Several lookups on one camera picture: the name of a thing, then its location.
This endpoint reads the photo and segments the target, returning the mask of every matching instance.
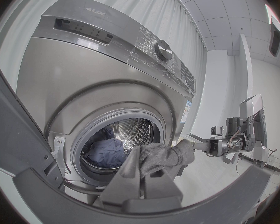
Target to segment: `ceiling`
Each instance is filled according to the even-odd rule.
[[[280,52],[269,52],[271,39],[266,0],[181,0],[195,20],[208,50],[239,55],[240,33],[245,34],[251,58],[280,67]]]

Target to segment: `plastic wrap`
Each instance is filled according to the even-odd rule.
[[[141,26],[135,47],[130,53],[130,58],[136,58],[144,65],[158,69],[185,91],[196,95],[196,79],[174,52],[172,52],[172,59],[169,61],[164,62],[158,58],[154,47],[159,40],[147,28]]]

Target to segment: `gray towel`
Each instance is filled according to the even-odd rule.
[[[177,165],[186,165],[195,159],[193,145],[188,140],[181,140],[174,147],[153,143],[142,145],[140,149],[140,178],[163,168],[169,171]]]

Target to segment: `washing machine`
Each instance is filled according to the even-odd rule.
[[[41,16],[21,63],[16,94],[44,133],[65,192],[88,204],[120,167],[85,154],[106,127],[129,153],[174,145],[196,80],[169,44],[131,17],[93,0],[59,0]]]

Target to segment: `gray floor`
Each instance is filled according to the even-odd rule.
[[[237,161],[238,158],[234,164],[227,164],[223,162],[222,157],[207,157],[205,153],[196,151],[195,161],[185,168],[181,177],[176,177],[174,180],[184,195],[182,206],[186,207],[215,195],[234,182],[239,174],[252,165],[245,159],[239,159],[238,163]],[[276,191],[276,186],[280,183],[279,176],[270,173],[270,182],[260,201]]]

